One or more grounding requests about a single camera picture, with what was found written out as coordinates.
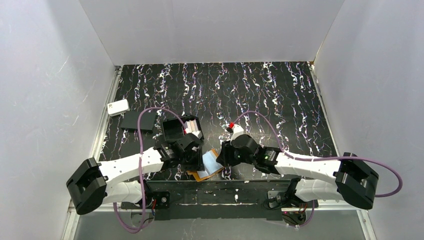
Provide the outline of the orange leather card holder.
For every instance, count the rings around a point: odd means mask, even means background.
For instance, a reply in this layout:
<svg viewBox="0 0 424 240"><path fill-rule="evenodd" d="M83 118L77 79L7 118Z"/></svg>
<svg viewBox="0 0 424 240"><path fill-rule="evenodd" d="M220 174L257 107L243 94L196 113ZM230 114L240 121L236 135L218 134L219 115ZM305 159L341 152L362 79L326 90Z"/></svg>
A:
<svg viewBox="0 0 424 240"><path fill-rule="evenodd" d="M187 174L193 176L197 182L207 180L221 172L224 167L217 162L218 153L215 149L211 149L202 156L204 170L187 171Z"/></svg>

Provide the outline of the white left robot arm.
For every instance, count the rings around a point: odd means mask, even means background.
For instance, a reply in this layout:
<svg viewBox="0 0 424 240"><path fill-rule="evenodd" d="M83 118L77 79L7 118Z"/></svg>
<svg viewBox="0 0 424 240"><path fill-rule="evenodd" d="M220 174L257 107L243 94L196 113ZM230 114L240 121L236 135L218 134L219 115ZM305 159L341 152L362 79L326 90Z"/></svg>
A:
<svg viewBox="0 0 424 240"><path fill-rule="evenodd" d="M130 179L177 165L198 166L202 162L203 140L202 133L195 131L117 160L96 162L93 157L85 159L66 182L77 214L91 213L102 204L146 203L146 186Z"/></svg>

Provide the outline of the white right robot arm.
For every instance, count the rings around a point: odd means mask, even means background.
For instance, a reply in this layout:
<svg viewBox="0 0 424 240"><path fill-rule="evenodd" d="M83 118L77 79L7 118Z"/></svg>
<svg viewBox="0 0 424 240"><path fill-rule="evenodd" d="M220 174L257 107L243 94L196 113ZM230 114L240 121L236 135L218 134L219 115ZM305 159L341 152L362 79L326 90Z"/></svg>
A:
<svg viewBox="0 0 424 240"><path fill-rule="evenodd" d="M272 197L283 206L315 200L345 201L363 210L374 206L379 175L355 156L320 161L263 147L242 134L221 144L216 161L224 167L245 163L265 174L295 175L284 193Z"/></svg>

